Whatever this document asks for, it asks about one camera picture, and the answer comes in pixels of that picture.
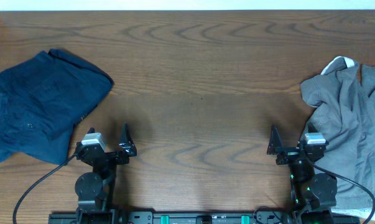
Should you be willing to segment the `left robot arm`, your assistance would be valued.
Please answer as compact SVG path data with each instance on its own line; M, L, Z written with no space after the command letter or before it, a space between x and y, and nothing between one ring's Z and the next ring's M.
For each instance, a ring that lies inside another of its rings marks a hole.
M117 166L128 164L129 158L137 155L127 124L123 124L119 146L119 151L106 152L102 134L94 128L77 143L76 158L93 168L91 172L82 174L75 184L77 223L128 222L126 212L113 205Z

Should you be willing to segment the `grey shorts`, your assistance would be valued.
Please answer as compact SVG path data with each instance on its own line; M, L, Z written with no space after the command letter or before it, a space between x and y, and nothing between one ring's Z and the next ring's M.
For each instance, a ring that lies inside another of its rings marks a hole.
M329 143L317 166L363 185L375 197L375 67L338 56L302 82L300 91L315 108L308 122Z

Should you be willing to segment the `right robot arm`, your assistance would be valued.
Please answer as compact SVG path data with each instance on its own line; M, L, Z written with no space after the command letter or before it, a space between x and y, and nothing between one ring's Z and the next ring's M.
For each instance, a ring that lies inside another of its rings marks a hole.
M277 165L290 170L293 206L280 217L281 223L333 223L330 208L336 205L337 179L316 173L315 162L323 158L328 141L311 127L294 147L284 147L276 125L271 126L267 154Z

